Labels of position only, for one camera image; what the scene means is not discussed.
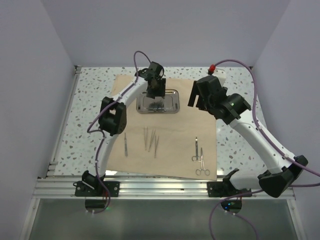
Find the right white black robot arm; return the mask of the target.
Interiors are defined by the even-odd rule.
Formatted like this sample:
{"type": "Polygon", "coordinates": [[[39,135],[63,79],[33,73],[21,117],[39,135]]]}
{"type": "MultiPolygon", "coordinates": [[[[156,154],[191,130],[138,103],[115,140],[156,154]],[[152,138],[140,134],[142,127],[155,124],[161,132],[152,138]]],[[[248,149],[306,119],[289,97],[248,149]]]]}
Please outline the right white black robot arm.
{"type": "Polygon", "coordinates": [[[255,123],[250,104],[238,93],[227,95],[227,90],[218,77],[203,77],[193,82],[188,106],[208,112],[237,131],[260,156],[267,170],[254,176],[236,168],[221,182],[211,182],[209,187],[215,197],[232,197],[250,189],[261,189],[278,198],[300,176],[308,160],[303,155],[295,156],[261,123],[255,123]]]}

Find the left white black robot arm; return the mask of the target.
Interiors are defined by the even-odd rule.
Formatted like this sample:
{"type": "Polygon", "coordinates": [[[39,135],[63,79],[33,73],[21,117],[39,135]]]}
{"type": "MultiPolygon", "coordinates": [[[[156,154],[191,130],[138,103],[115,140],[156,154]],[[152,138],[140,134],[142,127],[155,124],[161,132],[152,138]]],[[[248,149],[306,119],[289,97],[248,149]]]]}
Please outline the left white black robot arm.
{"type": "Polygon", "coordinates": [[[133,80],[118,94],[103,98],[99,115],[87,129],[88,133],[102,133],[94,159],[95,175],[88,170],[82,175],[82,182],[92,196],[110,196],[103,177],[113,144],[126,128],[127,108],[143,92],[148,98],[164,98],[166,79],[163,76],[163,66],[152,61],[149,67],[138,70],[133,80]]]}

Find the steel ring-handled forceps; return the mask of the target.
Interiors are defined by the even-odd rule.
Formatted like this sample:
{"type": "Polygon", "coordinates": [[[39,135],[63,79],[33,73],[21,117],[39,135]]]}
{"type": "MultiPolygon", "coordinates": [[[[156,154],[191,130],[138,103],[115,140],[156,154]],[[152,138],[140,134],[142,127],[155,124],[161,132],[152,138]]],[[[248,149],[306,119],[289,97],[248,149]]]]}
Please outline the steel ring-handled forceps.
{"type": "Polygon", "coordinates": [[[166,112],[165,102],[164,101],[153,101],[149,104],[148,110],[154,113],[163,113],[166,112]]]}

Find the steel surgical scissors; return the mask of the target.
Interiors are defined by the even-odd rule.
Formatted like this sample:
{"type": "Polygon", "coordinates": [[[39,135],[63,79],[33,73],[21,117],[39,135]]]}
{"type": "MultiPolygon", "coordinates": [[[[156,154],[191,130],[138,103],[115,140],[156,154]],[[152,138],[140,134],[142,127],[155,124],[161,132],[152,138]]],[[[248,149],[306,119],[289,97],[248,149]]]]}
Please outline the steel surgical scissors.
{"type": "Polygon", "coordinates": [[[199,148],[199,141],[198,141],[198,137],[195,137],[195,153],[194,155],[191,157],[191,160],[193,162],[200,162],[201,161],[201,155],[200,155],[200,148],[199,148]]]}

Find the steel tweezers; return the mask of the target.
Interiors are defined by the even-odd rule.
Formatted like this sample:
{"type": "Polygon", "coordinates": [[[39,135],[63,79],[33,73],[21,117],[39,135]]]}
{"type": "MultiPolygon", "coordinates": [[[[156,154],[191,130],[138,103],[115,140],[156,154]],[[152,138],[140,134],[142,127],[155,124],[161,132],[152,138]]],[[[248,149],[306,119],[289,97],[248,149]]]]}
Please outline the steel tweezers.
{"type": "Polygon", "coordinates": [[[154,158],[157,157],[157,150],[158,150],[158,145],[159,145],[159,136],[155,135],[154,137],[154,158]]]}
{"type": "Polygon", "coordinates": [[[152,132],[151,132],[151,137],[150,137],[150,142],[149,142],[148,152],[150,152],[150,151],[151,151],[151,148],[152,148],[152,145],[153,145],[153,142],[154,142],[155,136],[156,136],[156,130],[155,130],[155,129],[153,129],[153,130],[152,130],[152,132]]]}
{"type": "Polygon", "coordinates": [[[149,135],[149,129],[148,129],[148,127],[144,127],[143,128],[143,136],[144,136],[144,149],[145,150],[147,150],[148,135],[149,135]]]}

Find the steel hemostat forceps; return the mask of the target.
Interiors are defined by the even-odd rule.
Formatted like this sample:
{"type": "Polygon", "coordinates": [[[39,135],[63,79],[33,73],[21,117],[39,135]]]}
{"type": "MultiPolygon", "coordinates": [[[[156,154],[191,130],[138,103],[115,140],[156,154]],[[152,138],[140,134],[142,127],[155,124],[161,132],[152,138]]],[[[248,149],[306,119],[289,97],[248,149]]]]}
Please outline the steel hemostat forceps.
{"type": "Polygon", "coordinates": [[[200,176],[202,173],[206,176],[210,175],[210,171],[205,168],[203,148],[200,149],[200,167],[195,170],[197,176],[200,176]]]}

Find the beige cloth surgical kit wrap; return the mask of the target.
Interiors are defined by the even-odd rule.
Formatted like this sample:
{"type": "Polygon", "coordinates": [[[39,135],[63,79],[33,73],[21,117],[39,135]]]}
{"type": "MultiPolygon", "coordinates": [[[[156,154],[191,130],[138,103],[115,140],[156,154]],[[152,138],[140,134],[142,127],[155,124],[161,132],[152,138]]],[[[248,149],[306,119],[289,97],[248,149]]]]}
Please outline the beige cloth surgical kit wrap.
{"type": "Polygon", "coordinates": [[[106,169],[110,171],[148,175],[180,177],[215,181],[217,179],[216,119],[206,111],[189,107],[188,101],[193,81],[169,78],[166,88],[177,90],[179,111],[177,113],[140,114],[136,101],[127,108],[127,125],[113,144],[106,169]],[[147,150],[144,143],[144,127],[148,127],[147,150]],[[156,158],[155,140],[148,152],[152,130],[159,136],[156,158]],[[126,133],[128,157],[125,156],[124,136],[126,133]],[[193,162],[195,137],[204,166],[210,175],[196,175],[200,162],[193,162]]]}

